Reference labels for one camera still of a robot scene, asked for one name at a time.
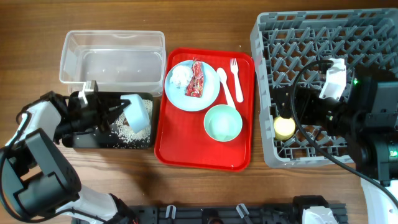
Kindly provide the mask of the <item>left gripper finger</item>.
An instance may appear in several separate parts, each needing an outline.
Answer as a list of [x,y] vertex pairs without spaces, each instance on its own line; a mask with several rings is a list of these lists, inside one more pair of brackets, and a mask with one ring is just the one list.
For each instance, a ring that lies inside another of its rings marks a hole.
[[114,121],[119,118],[123,112],[124,107],[115,107],[103,113],[100,116],[99,131],[102,133],[109,131],[110,125],[113,124]]
[[98,93],[98,98],[108,108],[130,105],[129,100],[121,98],[122,95],[122,93]]

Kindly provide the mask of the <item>light blue bowl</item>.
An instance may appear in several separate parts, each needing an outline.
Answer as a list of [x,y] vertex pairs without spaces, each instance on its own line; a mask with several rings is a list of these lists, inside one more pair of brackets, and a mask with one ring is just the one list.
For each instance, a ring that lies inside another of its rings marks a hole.
[[122,100],[128,100],[130,104],[123,111],[130,128],[138,133],[150,125],[149,114],[143,99],[138,94],[122,95]]

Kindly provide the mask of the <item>yellow cup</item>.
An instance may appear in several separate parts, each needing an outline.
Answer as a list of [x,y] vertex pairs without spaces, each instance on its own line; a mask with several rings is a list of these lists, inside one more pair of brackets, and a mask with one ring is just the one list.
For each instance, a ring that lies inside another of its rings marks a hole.
[[280,141],[290,139],[295,134],[295,121],[292,118],[276,117],[274,120],[275,138]]

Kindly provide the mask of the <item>rice and food scraps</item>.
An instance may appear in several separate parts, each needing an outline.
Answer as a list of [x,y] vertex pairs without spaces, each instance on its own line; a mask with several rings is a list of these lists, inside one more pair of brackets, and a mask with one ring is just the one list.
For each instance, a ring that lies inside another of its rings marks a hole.
[[151,124],[135,133],[124,113],[110,125],[110,130],[101,133],[97,128],[88,134],[72,137],[74,148],[146,149],[151,145]]

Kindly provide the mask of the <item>white napkin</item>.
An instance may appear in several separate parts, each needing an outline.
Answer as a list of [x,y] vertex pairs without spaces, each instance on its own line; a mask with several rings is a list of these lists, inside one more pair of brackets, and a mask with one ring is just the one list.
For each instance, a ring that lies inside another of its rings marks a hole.
[[174,84],[177,88],[186,88],[190,83],[193,76],[192,69],[188,66],[177,65],[172,70],[170,83]]

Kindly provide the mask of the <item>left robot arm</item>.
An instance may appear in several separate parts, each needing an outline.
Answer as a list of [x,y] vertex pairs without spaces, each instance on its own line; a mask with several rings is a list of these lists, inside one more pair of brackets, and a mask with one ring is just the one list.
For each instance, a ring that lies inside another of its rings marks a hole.
[[105,132],[131,105],[96,91],[63,96],[53,91],[25,105],[19,127],[1,148],[1,203],[20,222],[40,223],[60,215],[72,223],[139,223],[120,198],[81,184],[58,149],[61,139]]

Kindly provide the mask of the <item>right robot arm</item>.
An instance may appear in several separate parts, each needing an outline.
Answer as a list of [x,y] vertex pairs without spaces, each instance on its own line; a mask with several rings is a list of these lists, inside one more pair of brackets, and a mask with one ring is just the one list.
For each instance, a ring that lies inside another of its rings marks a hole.
[[[319,60],[303,67],[293,84],[271,92],[282,118],[293,119],[316,151],[361,179],[369,223],[397,223],[397,75],[358,65],[348,101],[346,66]],[[351,168],[317,144],[305,125],[321,126],[343,137],[356,167]]]

